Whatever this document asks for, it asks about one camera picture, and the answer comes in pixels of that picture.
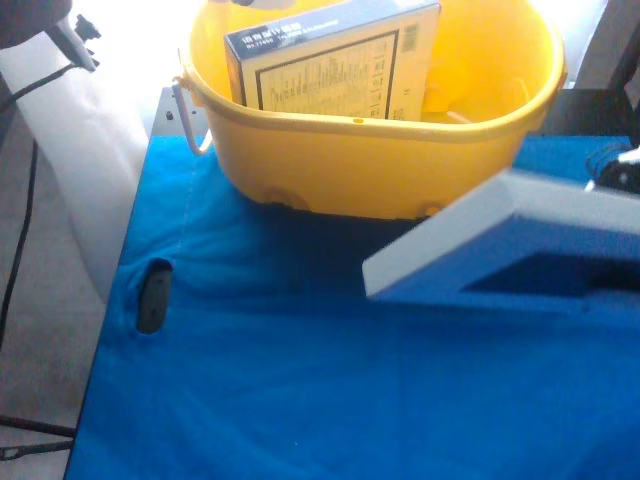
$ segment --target basket handle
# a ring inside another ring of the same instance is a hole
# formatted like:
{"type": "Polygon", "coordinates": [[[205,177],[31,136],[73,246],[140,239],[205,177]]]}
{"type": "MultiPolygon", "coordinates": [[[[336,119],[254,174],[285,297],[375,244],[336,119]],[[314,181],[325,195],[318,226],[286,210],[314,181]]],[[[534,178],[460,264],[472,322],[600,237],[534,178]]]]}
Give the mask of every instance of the basket handle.
{"type": "Polygon", "coordinates": [[[193,135],[193,128],[191,128],[191,120],[189,120],[189,112],[187,111],[187,105],[184,102],[184,97],[182,96],[182,83],[184,80],[180,77],[176,77],[173,79],[173,84],[171,85],[171,89],[173,90],[173,95],[176,99],[176,103],[178,104],[178,114],[180,115],[180,121],[182,122],[182,128],[184,128],[184,133],[187,137],[187,142],[189,143],[189,148],[193,152],[194,155],[198,157],[202,157],[209,153],[211,147],[213,147],[213,137],[211,135],[211,129],[207,130],[207,134],[204,137],[204,141],[202,145],[198,146],[196,143],[195,137],[193,135]]]}

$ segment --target box inside yellow basket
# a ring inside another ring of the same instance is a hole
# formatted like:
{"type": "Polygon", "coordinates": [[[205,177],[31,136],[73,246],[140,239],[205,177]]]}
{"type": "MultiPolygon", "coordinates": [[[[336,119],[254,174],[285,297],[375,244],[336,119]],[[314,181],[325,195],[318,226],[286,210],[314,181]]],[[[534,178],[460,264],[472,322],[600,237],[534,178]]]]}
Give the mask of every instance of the box inside yellow basket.
{"type": "Polygon", "coordinates": [[[351,0],[225,36],[236,103],[419,121],[440,5],[351,0]]]}

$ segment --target blue tablecloth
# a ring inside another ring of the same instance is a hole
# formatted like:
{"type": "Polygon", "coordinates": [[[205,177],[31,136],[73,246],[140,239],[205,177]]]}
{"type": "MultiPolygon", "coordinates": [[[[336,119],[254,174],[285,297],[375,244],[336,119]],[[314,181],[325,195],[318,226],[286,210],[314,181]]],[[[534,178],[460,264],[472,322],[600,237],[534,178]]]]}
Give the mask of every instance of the blue tablecloth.
{"type": "MultiPolygon", "coordinates": [[[[518,164],[585,182],[610,141],[518,164]]],[[[638,319],[367,302],[362,260],[412,225],[256,205],[154,138],[67,478],[640,478],[638,319]],[[171,302],[145,336],[154,259],[171,302]]]]}

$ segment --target yellow basket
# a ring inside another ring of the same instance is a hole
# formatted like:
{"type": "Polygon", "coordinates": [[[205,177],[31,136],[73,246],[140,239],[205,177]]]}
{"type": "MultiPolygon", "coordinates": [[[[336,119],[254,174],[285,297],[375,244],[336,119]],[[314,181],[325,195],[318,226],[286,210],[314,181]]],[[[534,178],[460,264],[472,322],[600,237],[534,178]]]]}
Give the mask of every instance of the yellow basket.
{"type": "Polygon", "coordinates": [[[566,76],[559,33],[527,0],[441,0],[422,122],[264,112],[230,100],[226,32],[338,1],[298,0],[279,11],[208,2],[181,51],[174,91],[192,150],[206,153],[213,136],[220,166],[257,202],[358,217],[432,215],[513,163],[566,76]],[[201,147],[180,85],[206,108],[201,147]]]}

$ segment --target gray floor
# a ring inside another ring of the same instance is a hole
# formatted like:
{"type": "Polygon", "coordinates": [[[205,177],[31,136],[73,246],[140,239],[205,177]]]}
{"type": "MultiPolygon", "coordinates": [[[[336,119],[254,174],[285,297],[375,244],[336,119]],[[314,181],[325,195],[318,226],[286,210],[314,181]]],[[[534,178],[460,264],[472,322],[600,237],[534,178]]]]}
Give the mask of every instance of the gray floor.
{"type": "MultiPolygon", "coordinates": [[[[16,114],[0,151],[0,292],[24,217],[31,143],[16,114]]],[[[53,172],[41,158],[31,229],[0,353],[0,413],[75,426],[103,315],[53,172]]],[[[0,446],[50,440],[56,439],[0,427],[0,446]]],[[[66,458],[63,452],[0,463],[0,479],[60,479],[66,458]]]]}

